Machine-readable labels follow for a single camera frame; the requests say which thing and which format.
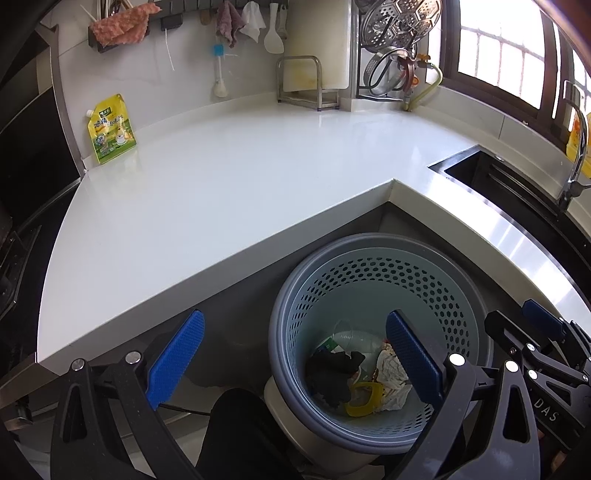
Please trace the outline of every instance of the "spatula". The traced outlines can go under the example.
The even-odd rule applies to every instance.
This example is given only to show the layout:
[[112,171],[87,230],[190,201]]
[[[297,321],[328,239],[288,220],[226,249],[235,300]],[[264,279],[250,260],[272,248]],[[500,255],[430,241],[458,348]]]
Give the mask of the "spatula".
[[265,49],[269,53],[283,53],[283,40],[277,34],[275,30],[275,24],[277,23],[277,9],[279,4],[269,4],[271,10],[271,19],[269,21],[269,31],[265,36]]

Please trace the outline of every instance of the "perforated basket liner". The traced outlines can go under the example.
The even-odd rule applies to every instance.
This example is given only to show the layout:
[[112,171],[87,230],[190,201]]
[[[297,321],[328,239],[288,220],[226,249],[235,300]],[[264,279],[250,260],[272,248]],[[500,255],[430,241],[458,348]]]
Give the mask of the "perforated basket liner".
[[440,16],[441,0],[384,0],[366,14],[361,25],[361,40],[364,45],[373,45],[394,19],[379,44],[367,50],[377,53],[390,45],[407,48],[410,42],[416,43],[427,35]]
[[[478,361],[479,336],[466,296],[440,267],[416,254],[393,248],[347,252],[318,268],[300,287],[287,322],[289,369],[308,395],[304,364],[314,348],[333,333],[343,317],[353,330],[385,337],[385,320],[402,308],[420,334],[431,335],[448,352]],[[312,407],[335,426],[357,436],[408,438],[408,447],[428,422],[433,409],[414,389],[402,410],[351,419],[322,405]]]

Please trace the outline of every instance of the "towel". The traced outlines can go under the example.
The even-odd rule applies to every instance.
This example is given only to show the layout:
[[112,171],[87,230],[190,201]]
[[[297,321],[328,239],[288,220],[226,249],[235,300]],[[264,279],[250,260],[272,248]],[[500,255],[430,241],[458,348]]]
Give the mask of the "towel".
[[90,29],[98,42],[104,47],[124,43],[139,43],[145,37],[149,16],[157,14],[160,10],[161,8],[154,3],[138,5],[91,23]]
[[236,45],[236,32],[244,25],[236,7],[225,0],[217,9],[217,34],[226,38],[230,42],[230,48],[233,48]]
[[256,2],[248,2],[242,10],[242,20],[246,24],[241,33],[248,35],[258,43],[259,30],[266,28],[265,21],[262,19],[261,9]]

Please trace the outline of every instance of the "trash can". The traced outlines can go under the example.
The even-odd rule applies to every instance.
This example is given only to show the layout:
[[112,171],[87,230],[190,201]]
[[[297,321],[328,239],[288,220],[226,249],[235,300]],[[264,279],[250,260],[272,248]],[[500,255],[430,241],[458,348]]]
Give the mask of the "trash can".
[[337,322],[346,319],[354,330],[385,338],[387,315],[396,309],[446,351],[491,365],[492,341],[476,287],[451,260],[413,239],[361,233],[332,242],[291,273],[275,301],[269,355],[281,396],[308,429],[347,450],[408,452],[433,413],[412,389],[401,410],[346,417],[307,389],[306,360]]

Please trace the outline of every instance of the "yellow pouch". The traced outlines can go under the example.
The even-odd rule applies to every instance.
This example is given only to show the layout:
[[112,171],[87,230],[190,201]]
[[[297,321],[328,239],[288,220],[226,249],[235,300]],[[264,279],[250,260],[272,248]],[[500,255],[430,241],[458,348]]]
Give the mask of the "yellow pouch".
[[120,93],[95,106],[88,122],[88,132],[100,164],[135,146],[135,136]]
[[[587,115],[587,124],[591,126],[591,113]],[[570,133],[569,136],[569,143],[566,145],[566,156],[569,158],[570,161],[574,162],[574,159],[577,157],[577,149],[579,148],[579,135],[581,130],[581,124],[579,122],[579,116],[574,116],[574,124],[573,124],[573,131]],[[585,161],[583,163],[583,174],[591,179],[591,139],[587,144],[587,156],[585,157]]]

